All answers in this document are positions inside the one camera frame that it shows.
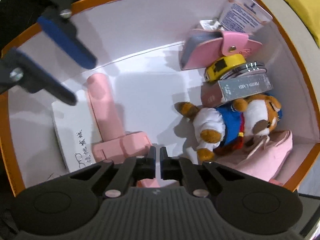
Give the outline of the pink phone stand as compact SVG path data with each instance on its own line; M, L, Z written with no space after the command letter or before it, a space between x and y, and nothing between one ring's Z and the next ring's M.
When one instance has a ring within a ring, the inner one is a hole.
M145 156L152 143L145 132L125 133L112 95L109 78L96 73L87 79L87 92L102 142L93 146L97 162L112 160L121 164L126 158Z

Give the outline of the large white box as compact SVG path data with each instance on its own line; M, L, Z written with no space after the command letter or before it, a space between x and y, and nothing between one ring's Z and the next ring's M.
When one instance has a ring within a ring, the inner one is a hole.
M61 101L52 103L52 116L59 148L69 172L95 164L92 148L102 142L88 94L76 92L75 106Z

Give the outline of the pink leather card wallet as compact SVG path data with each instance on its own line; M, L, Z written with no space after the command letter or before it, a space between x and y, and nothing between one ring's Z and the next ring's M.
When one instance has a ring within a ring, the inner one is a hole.
M234 31L193 29L180 53L181 70L209 67L223 56L255 54L262 43L253 35Z

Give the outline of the small white box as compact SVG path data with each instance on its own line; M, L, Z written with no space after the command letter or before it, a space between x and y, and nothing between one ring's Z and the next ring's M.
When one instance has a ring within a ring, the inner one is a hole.
M220 22L217 19L200 20L200 26L204 30L222 30L222 31L224 31L224 27L220 24Z

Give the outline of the plush tiger toy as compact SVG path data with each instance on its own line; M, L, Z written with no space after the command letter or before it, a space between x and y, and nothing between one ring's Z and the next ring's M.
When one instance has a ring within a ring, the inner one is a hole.
M178 102L175 108L193 124L197 158L204 162L269 135L281 119L282 105L274 96L256 94L215 108L198 107L191 102Z

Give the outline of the pink fabric pouch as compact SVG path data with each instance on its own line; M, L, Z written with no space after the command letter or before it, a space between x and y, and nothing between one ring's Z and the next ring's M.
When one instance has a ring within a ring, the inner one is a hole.
M275 131L263 135L252 146L218 157L218 164L227 166L249 176L281 186L276 180L285 160L293 148L293 136L290 130Z

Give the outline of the orange cardboard box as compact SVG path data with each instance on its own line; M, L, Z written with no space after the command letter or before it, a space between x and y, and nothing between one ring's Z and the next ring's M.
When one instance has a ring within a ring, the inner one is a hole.
M293 149L277 180L294 191L319 156L319 84L310 77L288 34L274 14L257 31L263 47L250 60L264 61L282 103L279 130L293 133ZM218 16L227 0L81 0L72 22L79 38L98 58L97 67L78 66L38 24L3 48L18 48L52 76L77 92L94 73L109 76L125 131L145 132L170 155L196 161L191 124L174 103L201 103L202 69L180 70L178 56L189 30L201 19ZM14 195L68 172L52 119L56 99L45 91L28 94L16 87L1 95L1 152Z

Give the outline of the beige sofa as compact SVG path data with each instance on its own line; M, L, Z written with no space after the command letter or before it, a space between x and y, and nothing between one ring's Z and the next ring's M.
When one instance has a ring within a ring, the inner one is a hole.
M310 77L319 75L319 48L298 15L284 0L261 0L284 28Z

